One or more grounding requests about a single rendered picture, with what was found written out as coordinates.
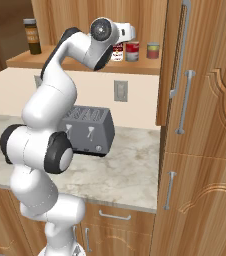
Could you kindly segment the red and white can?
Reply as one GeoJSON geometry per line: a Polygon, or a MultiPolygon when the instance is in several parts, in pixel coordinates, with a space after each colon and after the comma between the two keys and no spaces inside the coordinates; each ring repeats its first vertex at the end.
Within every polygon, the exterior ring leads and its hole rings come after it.
{"type": "Polygon", "coordinates": [[[123,44],[122,43],[119,43],[113,46],[111,60],[117,61],[117,62],[123,60],[123,44]]]}
{"type": "Polygon", "coordinates": [[[128,42],[125,50],[125,60],[135,62],[139,60],[139,42],[128,42]]]}

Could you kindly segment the green and red can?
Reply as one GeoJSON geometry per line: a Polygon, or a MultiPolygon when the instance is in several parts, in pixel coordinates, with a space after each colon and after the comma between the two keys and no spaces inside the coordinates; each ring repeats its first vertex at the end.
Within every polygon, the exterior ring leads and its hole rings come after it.
{"type": "Polygon", "coordinates": [[[158,59],[160,46],[156,42],[150,42],[147,44],[147,58],[158,59]]]}

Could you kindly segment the wooden cupboard door with arch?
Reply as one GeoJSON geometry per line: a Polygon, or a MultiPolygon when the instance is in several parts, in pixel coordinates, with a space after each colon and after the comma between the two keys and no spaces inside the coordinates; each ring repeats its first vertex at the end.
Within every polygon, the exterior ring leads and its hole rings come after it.
{"type": "Polygon", "coordinates": [[[226,256],[226,159],[164,156],[151,256],[226,256]]]}

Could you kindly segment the tall wooden cupboard door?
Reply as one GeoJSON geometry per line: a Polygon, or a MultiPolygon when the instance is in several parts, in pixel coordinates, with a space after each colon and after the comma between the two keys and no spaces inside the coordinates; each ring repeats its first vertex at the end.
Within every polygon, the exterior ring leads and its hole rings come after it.
{"type": "Polygon", "coordinates": [[[177,94],[171,101],[165,152],[226,159],[226,0],[190,0],[191,9],[177,94]],[[179,127],[194,70],[184,134],[179,127]]]}

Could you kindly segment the wooden wall cabinet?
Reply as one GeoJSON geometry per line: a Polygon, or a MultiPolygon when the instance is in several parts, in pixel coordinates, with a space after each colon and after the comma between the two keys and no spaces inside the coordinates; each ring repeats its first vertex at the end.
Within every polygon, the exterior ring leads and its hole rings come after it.
{"type": "Polygon", "coordinates": [[[40,68],[65,29],[77,27],[87,33],[98,17],[128,22],[140,43],[139,61],[111,63],[110,73],[157,75],[159,59],[146,57],[149,42],[163,42],[167,0],[0,0],[0,71],[7,67],[40,68]],[[23,25],[37,20],[42,54],[32,56],[23,25]]]}

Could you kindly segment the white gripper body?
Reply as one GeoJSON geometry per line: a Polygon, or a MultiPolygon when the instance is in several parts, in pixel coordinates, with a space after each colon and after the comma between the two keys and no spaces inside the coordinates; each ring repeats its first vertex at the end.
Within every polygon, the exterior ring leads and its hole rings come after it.
{"type": "Polygon", "coordinates": [[[131,41],[136,38],[136,30],[135,27],[128,23],[128,28],[126,29],[127,40],[131,41]]]}

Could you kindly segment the wooden base cupboard door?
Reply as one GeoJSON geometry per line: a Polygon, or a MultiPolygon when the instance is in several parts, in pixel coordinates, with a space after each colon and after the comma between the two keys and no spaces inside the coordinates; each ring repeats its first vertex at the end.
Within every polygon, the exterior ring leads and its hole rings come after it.
{"type": "Polygon", "coordinates": [[[38,256],[45,245],[44,224],[23,217],[13,193],[0,189],[0,254],[38,256]]]}
{"type": "Polygon", "coordinates": [[[87,256],[150,256],[151,236],[119,228],[81,224],[87,256]],[[85,228],[89,228],[92,252],[87,252],[85,228]]]}

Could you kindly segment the grey toaster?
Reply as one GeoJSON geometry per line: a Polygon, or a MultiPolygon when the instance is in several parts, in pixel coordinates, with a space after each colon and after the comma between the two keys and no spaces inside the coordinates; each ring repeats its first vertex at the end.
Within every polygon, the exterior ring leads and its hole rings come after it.
{"type": "Polygon", "coordinates": [[[109,108],[75,105],[59,124],[77,154],[106,156],[115,128],[109,108]]]}

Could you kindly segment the wooden drawer front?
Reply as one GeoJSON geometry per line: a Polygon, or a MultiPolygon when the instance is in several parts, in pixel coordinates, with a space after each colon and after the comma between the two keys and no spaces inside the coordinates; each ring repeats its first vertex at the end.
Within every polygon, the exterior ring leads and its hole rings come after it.
{"type": "Polygon", "coordinates": [[[103,227],[119,228],[121,230],[151,235],[154,226],[154,217],[155,215],[153,213],[86,203],[86,213],[82,224],[95,224],[103,227]],[[127,217],[130,214],[131,220],[123,221],[101,217],[98,213],[100,209],[106,214],[117,216],[127,217]]]}

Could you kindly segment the dark jar with orange label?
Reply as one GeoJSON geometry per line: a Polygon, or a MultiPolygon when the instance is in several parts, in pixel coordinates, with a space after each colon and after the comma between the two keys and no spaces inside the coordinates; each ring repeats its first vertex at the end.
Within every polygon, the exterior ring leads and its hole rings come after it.
{"type": "Polygon", "coordinates": [[[25,27],[30,53],[32,55],[40,54],[41,46],[36,20],[34,18],[26,18],[23,20],[23,24],[25,27]]]}

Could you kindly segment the open wooden cabinet door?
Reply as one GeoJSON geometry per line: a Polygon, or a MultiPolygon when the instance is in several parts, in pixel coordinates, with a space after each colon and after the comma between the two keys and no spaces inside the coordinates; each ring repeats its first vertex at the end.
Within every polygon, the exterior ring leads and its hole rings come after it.
{"type": "Polygon", "coordinates": [[[156,116],[158,126],[166,125],[170,91],[174,84],[172,78],[177,71],[189,4],[189,0],[167,0],[156,116]]]}

